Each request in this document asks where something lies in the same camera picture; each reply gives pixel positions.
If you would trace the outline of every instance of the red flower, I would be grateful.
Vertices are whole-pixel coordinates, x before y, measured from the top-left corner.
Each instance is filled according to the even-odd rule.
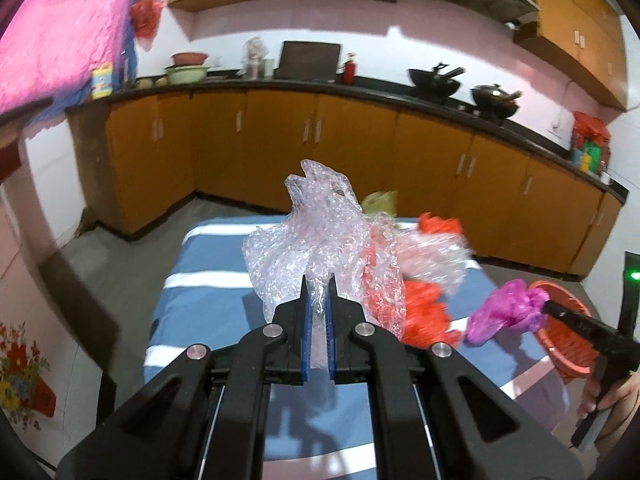
[[[9,367],[6,371],[8,375],[23,370],[28,364],[27,348],[25,345],[18,346],[16,343],[11,343],[11,349],[7,352],[6,356],[9,358]]]

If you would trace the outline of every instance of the red bottle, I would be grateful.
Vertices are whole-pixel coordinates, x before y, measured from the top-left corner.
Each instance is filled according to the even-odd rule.
[[[356,75],[356,55],[348,54],[347,62],[344,64],[344,72],[342,72],[342,84],[352,85]]]

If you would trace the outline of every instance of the yellow flower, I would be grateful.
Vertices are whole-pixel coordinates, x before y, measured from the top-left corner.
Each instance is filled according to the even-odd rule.
[[[20,398],[11,384],[5,381],[0,381],[0,406],[9,412],[20,408]]]

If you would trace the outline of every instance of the black countertop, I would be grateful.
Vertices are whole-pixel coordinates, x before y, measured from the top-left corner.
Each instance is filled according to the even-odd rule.
[[[621,203],[626,202],[625,188],[615,183],[614,187],[606,186],[597,178],[578,170],[570,161],[564,157],[568,156],[568,150],[565,150],[556,143],[548,140],[546,137],[521,126],[513,121],[505,121],[502,126],[477,117],[468,111],[459,110],[459,106],[465,106],[462,102],[451,100],[448,105],[439,105],[430,103],[411,95],[411,86],[396,84],[387,81],[373,80],[368,78],[356,78],[356,84],[353,86],[345,86],[341,84],[296,81],[296,80],[257,80],[249,81],[243,79],[225,79],[225,80],[204,80],[199,83],[184,85],[169,85],[162,87],[153,87],[149,89],[134,89],[114,93],[101,99],[90,101],[85,104],[67,108],[68,113],[87,110],[95,106],[103,104],[117,103],[121,101],[138,99],[145,96],[163,94],[169,92],[184,92],[198,90],[217,90],[217,89],[271,89],[271,90],[288,90],[296,92],[311,92],[318,94],[336,95],[342,97],[351,97],[371,102],[380,103],[382,105],[400,108],[402,110],[411,110],[427,115],[440,117],[450,120],[457,124],[468,126],[476,132],[487,134],[495,137],[508,144],[518,147],[526,152],[540,156],[549,160],[565,170],[571,171],[579,178],[585,180],[598,189],[611,193]]]

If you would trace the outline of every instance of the purple plastic bag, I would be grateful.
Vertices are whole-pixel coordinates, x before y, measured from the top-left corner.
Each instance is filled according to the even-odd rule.
[[[494,290],[466,324],[466,340],[481,346],[501,328],[537,332],[542,328],[542,307],[549,295],[541,288],[527,290],[524,280],[512,280]]]

